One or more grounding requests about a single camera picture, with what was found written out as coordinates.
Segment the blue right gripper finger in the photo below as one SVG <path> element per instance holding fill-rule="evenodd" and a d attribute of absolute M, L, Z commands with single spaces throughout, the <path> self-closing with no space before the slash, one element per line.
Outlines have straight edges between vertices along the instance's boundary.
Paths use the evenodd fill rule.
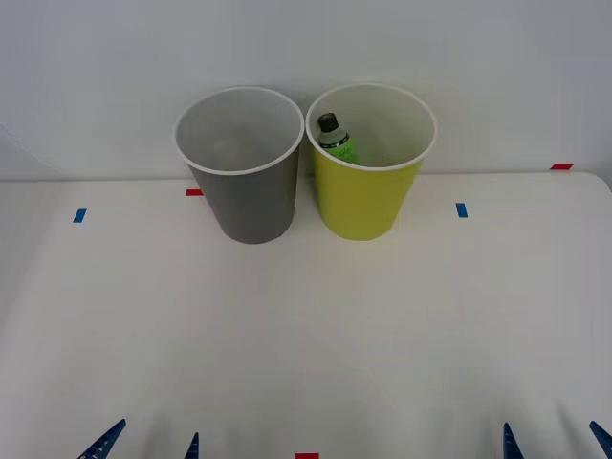
<path fill-rule="evenodd" d="M 612 436 L 595 421 L 591 421 L 589 427 L 596 437 L 606 458 L 612 459 Z"/>
<path fill-rule="evenodd" d="M 519 444 L 516 441 L 513 431 L 508 423 L 505 423 L 503 426 L 503 458 L 524 459 Z"/>

